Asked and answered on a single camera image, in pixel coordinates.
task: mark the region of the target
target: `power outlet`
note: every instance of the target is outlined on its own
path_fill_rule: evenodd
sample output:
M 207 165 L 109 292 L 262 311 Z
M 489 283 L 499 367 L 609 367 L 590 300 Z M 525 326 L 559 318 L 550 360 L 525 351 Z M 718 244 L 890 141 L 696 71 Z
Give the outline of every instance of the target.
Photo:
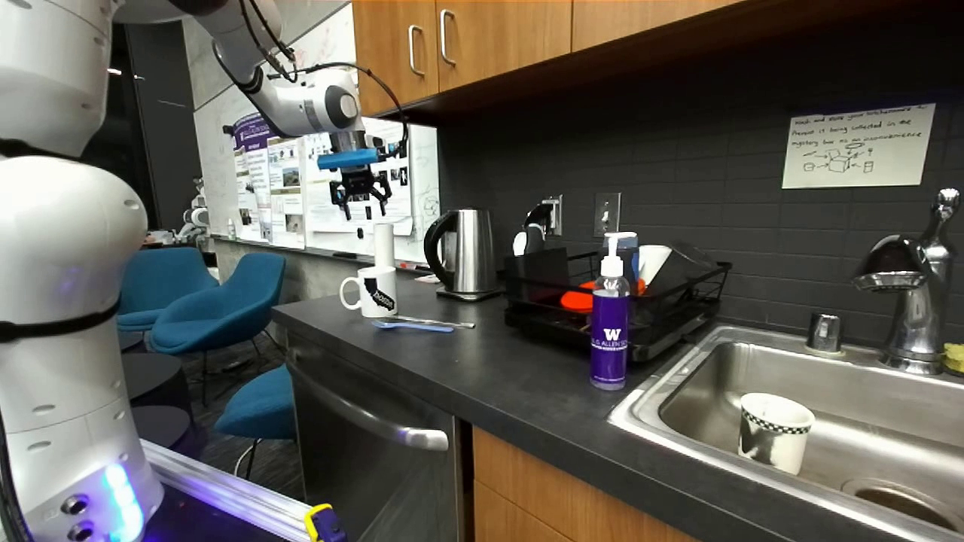
M 606 232 L 620 232 L 620 220 L 623 220 L 623 197 L 598 194 L 595 236 L 606 237 Z
M 550 236 L 564 236 L 564 197 L 547 197 L 542 200 L 542 205 L 547 205 L 547 232 Z

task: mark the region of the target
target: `wooden cabinet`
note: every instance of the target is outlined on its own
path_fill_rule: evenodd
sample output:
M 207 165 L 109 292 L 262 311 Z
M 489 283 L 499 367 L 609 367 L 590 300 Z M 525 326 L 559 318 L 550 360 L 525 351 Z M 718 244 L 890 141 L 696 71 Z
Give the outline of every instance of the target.
M 402 104 L 570 55 L 570 0 L 355 0 L 355 57 Z M 362 80 L 362 108 L 393 99 Z
M 477 542 L 682 542 L 682 531 L 474 431 Z
M 679 24 L 748 0 L 572 0 L 572 52 Z
M 410 116 L 441 117 L 775 45 L 920 0 L 352 0 L 358 63 Z M 372 80 L 365 116 L 394 106 Z

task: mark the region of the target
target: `lower cabinet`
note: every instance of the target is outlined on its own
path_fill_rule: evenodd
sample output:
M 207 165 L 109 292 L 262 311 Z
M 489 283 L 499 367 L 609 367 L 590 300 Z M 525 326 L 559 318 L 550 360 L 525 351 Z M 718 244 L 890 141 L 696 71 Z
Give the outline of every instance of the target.
M 474 427 L 477 542 L 679 542 L 688 534 Z

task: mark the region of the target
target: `blue chair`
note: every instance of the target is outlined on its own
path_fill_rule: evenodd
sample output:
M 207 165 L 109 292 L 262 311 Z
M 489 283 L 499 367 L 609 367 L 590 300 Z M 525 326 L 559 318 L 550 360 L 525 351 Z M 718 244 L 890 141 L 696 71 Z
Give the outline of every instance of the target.
M 296 440 L 296 392 L 286 365 L 247 381 L 218 415 L 215 431 L 249 440 L 235 462 L 235 473 L 240 473 L 247 457 L 243 480 L 249 480 L 262 440 Z
M 195 248 L 158 248 L 135 253 L 120 280 L 119 331 L 146 336 L 153 330 L 160 311 L 173 300 L 218 290 Z
M 282 257 L 243 253 L 231 278 L 221 290 L 204 290 L 177 298 L 160 311 L 149 351 L 164 357 L 203 357 L 203 404 L 207 372 L 207 354 L 235 344 L 252 344 L 272 323 L 272 308 L 282 290 Z

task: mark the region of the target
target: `upper cabinet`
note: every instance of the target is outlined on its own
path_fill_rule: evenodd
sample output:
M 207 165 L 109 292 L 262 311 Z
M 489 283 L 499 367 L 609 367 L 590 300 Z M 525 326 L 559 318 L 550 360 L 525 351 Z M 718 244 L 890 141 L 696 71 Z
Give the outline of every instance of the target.
M 828 24 L 875 24 L 920 0 L 355 0 L 358 63 L 404 112 L 457 116 L 557 87 L 611 81 Z M 393 116 L 362 81 L 365 116 Z
M 441 90 L 570 55 L 570 0 L 438 0 Z
M 572 52 L 750 0 L 572 0 Z
M 438 94 L 438 9 L 434 0 L 355 0 L 355 57 L 383 80 L 402 104 Z M 375 80 L 358 80 L 362 108 L 393 112 Z
M 358 63 L 402 104 L 570 55 L 570 0 L 355 0 Z M 362 108 L 393 112 L 362 80 Z

